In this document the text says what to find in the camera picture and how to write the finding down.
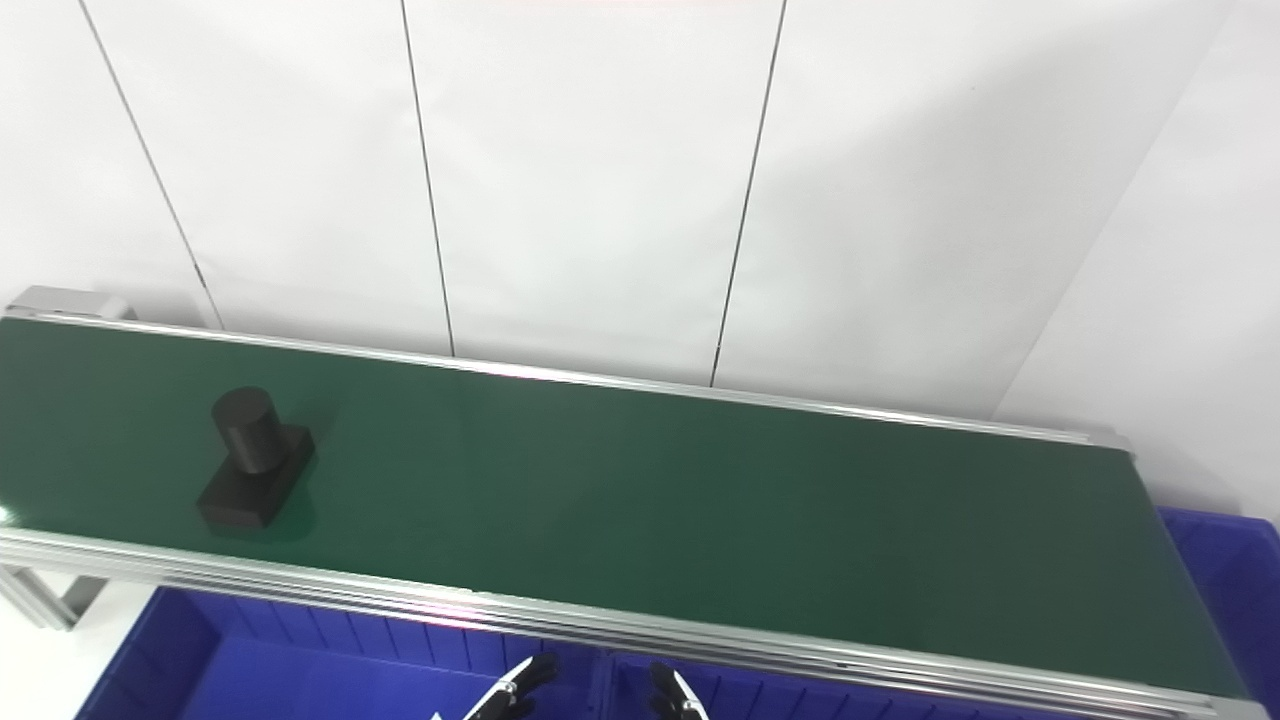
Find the blue plastic bin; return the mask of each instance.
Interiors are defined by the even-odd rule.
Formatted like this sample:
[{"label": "blue plastic bin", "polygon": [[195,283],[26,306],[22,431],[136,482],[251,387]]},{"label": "blue plastic bin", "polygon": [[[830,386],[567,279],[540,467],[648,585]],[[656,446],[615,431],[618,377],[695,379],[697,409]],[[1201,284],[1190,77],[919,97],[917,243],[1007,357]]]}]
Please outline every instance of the blue plastic bin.
[{"label": "blue plastic bin", "polygon": [[1245,685],[1280,720],[1280,534],[1253,518],[1160,515]]},{"label": "blue plastic bin", "polygon": [[[1256,697],[1275,705],[1280,538],[1260,520],[1164,510]],[[534,720],[652,720],[652,657],[356,612],[159,589],[82,720],[460,720],[508,667],[554,651]],[[1065,715],[669,661],[713,720],[1066,720]]]}]

